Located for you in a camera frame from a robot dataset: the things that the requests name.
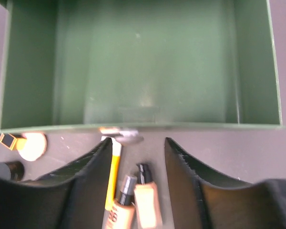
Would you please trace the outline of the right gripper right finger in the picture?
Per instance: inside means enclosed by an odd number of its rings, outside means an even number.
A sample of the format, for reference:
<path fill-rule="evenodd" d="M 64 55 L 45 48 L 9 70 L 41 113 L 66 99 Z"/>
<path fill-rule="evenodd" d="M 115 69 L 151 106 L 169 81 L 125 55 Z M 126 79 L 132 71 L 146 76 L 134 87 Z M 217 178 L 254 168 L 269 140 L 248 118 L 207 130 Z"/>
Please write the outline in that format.
<path fill-rule="evenodd" d="M 286 229 L 286 179 L 235 179 L 169 137 L 164 156 L 175 228 Z"/>

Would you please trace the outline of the BB cream foundation bottle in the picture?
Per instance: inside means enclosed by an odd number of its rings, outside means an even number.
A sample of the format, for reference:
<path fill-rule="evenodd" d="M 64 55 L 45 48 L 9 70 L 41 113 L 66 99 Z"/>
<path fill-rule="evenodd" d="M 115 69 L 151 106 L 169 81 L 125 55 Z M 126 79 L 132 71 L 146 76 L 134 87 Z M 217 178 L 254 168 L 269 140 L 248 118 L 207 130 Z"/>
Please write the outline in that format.
<path fill-rule="evenodd" d="M 134 188 L 137 177 L 125 175 L 119 194 L 109 211 L 105 229 L 130 229 L 135 213 Z"/>

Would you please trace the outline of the pink makeup sponge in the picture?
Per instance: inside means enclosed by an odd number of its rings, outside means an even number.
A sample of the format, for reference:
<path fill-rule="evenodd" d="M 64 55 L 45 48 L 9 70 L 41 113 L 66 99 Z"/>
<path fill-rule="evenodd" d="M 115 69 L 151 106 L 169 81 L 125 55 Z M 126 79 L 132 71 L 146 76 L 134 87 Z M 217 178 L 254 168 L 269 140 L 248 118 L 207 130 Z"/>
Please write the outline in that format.
<path fill-rule="evenodd" d="M 33 162 L 46 151 L 47 139 L 42 133 L 24 133 L 17 139 L 16 150 L 26 161 Z"/>

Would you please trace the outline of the green drawer box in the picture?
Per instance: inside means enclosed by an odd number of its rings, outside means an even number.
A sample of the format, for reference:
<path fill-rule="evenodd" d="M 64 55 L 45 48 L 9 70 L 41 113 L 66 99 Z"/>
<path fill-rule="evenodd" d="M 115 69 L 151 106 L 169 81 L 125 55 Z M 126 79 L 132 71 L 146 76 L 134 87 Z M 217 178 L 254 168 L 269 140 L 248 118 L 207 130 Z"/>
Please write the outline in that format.
<path fill-rule="evenodd" d="M 4 132 L 278 128 L 267 0 L 2 0 Z"/>

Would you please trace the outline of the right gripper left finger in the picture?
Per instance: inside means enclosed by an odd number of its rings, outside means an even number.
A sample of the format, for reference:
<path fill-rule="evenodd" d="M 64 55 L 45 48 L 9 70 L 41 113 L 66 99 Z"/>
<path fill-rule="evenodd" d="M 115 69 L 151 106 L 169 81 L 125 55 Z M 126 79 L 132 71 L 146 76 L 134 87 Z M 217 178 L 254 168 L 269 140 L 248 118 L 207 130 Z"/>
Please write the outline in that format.
<path fill-rule="evenodd" d="M 112 141 L 36 180 L 0 178 L 0 229 L 100 229 Z"/>

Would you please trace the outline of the orange cream tube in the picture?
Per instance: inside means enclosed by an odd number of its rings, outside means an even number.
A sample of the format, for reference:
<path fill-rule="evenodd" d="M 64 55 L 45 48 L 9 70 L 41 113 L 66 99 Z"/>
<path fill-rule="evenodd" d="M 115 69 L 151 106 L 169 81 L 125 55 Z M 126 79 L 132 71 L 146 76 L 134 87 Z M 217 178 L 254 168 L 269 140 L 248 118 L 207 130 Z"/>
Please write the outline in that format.
<path fill-rule="evenodd" d="M 106 138 L 110 138 L 112 140 L 112 162 L 105 201 L 105 210 L 110 211 L 115 198 L 116 182 L 121 158 L 122 145 L 114 138 L 114 135 L 119 133 L 119 130 L 117 128 L 100 127 L 99 130 L 102 134 L 102 141 Z"/>

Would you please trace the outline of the beige foundation bottle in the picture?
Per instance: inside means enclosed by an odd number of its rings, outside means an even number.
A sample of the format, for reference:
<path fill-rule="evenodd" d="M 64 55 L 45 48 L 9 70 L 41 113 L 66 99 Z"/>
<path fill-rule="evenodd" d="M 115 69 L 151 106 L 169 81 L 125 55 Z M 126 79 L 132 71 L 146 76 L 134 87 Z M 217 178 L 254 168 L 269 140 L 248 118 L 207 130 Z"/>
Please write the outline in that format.
<path fill-rule="evenodd" d="M 139 163 L 138 181 L 134 189 L 134 198 L 139 227 L 155 229 L 162 225 L 158 188 L 153 180 L 148 164 Z"/>

